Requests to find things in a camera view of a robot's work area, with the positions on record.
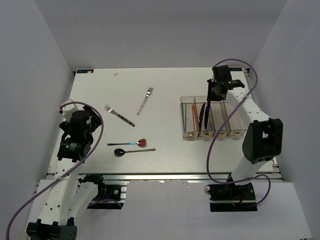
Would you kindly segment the blue table label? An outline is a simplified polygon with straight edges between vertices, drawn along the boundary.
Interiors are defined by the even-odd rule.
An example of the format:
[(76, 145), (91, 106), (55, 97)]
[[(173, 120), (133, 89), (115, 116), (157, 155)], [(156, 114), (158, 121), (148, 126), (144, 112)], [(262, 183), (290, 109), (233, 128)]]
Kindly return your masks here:
[(230, 67), (229, 70), (231, 72), (242, 72), (243, 69), (241, 67)]
[(76, 71), (77, 74), (92, 74), (94, 69), (78, 69)]

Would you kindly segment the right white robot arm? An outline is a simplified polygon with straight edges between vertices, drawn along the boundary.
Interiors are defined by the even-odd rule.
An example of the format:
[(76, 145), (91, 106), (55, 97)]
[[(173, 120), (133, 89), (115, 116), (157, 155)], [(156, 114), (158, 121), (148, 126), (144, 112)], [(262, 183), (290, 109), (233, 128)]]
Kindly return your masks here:
[(240, 79), (233, 79), (228, 65), (214, 66), (213, 77), (208, 80), (207, 103), (225, 101), (240, 115), (247, 130), (242, 143), (243, 157), (229, 175), (226, 195), (236, 200), (244, 193), (257, 171), (282, 151), (283, 122), (271, 118), (250, 97)]

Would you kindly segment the red chopstick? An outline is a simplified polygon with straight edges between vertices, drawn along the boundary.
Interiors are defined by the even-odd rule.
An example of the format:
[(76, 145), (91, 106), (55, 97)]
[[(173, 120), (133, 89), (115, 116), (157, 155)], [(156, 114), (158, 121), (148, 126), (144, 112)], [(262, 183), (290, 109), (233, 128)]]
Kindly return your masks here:
[(196, 131), (196, 120), (195, 120), (195, 105), (191, 105), (191, 112), (192, 112), (192, 124), (193, 124), (193, 131)]

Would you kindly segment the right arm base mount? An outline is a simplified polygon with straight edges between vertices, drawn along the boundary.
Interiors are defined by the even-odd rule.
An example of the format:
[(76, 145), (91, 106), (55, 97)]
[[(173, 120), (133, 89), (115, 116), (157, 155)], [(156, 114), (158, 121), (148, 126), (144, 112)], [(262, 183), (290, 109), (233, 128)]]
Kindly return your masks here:
[(257, 202), (253, 185), (208, 184), (204, 191), (209, 194), (210, 211), (256, 212)]

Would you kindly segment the purple knife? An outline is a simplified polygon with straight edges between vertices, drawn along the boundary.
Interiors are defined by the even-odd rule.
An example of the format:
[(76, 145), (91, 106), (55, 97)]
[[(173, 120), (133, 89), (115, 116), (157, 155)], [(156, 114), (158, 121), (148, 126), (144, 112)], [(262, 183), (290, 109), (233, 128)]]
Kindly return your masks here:
[(206, 103), (205, 111), (204, 111), (204, 128), (207, 129), (208, 121), (209, 121), (209, 113), (210, 113), (210, 102)]

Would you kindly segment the left blue table label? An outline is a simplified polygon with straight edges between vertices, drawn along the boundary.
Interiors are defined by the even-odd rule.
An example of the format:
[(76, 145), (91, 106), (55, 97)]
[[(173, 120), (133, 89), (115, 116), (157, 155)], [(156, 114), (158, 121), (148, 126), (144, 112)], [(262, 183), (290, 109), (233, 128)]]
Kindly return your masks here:
[(78, 69), (76, 71), (77, 74), (92, 74), (94, 69)]

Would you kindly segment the black rainbow knife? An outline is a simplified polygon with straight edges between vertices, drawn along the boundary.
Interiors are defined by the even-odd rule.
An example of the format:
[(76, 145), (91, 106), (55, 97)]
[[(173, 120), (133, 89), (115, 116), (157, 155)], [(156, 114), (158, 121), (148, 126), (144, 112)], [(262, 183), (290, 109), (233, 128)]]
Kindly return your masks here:
[(204, 112), (205, 112), (205, 105), (206, 103), (204, 102), (201, 106), (201, 109), (200, 109), (200, 114), (199, 114), (199, 131), (202, 130), (202, 123), (203, 123), (203, 117), (204, 117)]

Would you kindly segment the iridescent pink spoon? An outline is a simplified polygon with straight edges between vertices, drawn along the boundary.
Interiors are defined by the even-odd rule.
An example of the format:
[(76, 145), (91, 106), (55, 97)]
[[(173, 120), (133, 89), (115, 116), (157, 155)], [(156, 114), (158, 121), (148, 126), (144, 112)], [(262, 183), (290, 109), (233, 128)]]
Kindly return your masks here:
[(137, 145), (140, 148), (143, 148), (147, 145), (147, 140), (142, 138), (136, 142), (127, 142), (127, 143), (108, 143), (107, 146), (120, 146), (120, 145)]

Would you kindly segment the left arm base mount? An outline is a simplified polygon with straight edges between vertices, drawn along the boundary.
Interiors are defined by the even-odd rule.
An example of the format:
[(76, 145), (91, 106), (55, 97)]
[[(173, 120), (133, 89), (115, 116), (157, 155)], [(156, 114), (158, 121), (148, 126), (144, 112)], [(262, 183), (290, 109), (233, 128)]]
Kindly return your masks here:
[(97, 188), (97, 195), (91, 200), (87, 209), (121, 210), (123, 208), (122, 185), (107, 183), (101, 174), (85, 174), (77, 181), (77, 191), (83, 183), (93, 183)]

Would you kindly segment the black rainbow-handled spoon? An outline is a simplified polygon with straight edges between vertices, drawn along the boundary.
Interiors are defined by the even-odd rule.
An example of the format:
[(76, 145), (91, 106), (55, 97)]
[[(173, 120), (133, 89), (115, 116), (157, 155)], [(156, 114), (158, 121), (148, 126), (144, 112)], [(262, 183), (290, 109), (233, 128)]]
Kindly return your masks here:
[(140, 152), (154, 152), (156, 151), (155, 148), (150, 148), (150, 149), (141, 149), (141, 150), (129, 150), (129, 151), (125, 151), (121, 148), (116, 148), (113, 153), (115, 156), (117, 157), (122, 157), (127, 153), (140, 153)]

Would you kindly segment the dark-handled silver fork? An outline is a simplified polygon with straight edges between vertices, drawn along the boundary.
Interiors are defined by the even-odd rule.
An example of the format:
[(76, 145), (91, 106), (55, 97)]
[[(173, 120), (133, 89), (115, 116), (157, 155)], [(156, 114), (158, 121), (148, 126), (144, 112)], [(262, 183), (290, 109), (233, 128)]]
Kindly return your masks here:
[(113, 108), (111, 108), (109, 105), (105, 105), (104, 106), (105, 110), (108, 111), (109, 113), (117, 116), (118, 118), (120, 118), (122, 121), (126, 122), (127, 124), (129, 124), (132, 127), (135, 127), (136, 125), (131, 122), (130, 120), (128, 120), (127, 118), (125, 118), (124, 116), (122, 116), (121, 114), (117, 113)]

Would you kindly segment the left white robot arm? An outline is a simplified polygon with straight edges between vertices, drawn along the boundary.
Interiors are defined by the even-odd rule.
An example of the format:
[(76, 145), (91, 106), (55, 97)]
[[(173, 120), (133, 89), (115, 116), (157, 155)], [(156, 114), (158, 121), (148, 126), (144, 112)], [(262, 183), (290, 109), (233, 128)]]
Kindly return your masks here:
[(102, 136), (94, 140), (97, 128), (104, 128), (101, 114), (92, 106), (68, 99), (58, 112), (64, 121), (59, 124), (63, 131), (57, 153), (54, 181), (45, 189), (47, 200), (35, 222), (29, 222), (26, 233), (32, 240), (74, 240), (78, 228), (76, 219), (94, 198), (105, 196), (106, 187), (99, 182), (83, 179), (79, 193), (75, 193), (80, 171), (88, 157), (97, 148)]

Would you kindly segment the silver pink-handled fork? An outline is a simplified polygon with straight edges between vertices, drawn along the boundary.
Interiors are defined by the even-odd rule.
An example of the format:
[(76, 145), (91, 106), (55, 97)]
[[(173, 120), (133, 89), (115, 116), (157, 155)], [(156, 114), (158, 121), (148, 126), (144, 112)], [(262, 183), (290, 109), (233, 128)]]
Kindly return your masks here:
[(154, 90), (154, 88), (153, 88), (153, 87), (150, 87), (150, 88), (148, 88), (148, 90), (146, 91), (146, 95), (145, 95), (145, 97), (144, 97), (144, 99), (143, 99), (143, 101), (142, 101), (142, 103), (141, 103), (141, 105), (140, 105), (140, 107), (139, 107), (139, 109), (138, 109), (138, 111), (137, 111), (137, 114), (136, 114), (137, 116), (140, 115), (143, 107), (145, 106), (145, 104), (146, 104), (149, 96), (152, 94), (153, 90)]

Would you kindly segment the right blue table label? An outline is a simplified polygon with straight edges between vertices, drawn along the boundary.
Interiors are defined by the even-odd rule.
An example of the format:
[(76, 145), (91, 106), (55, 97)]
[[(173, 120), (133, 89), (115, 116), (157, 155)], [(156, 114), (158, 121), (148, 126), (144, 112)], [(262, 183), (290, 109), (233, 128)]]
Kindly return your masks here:
[(242, 72), (243, 69), (241, 67), (230, 67), (229, 70), (231, 72)]

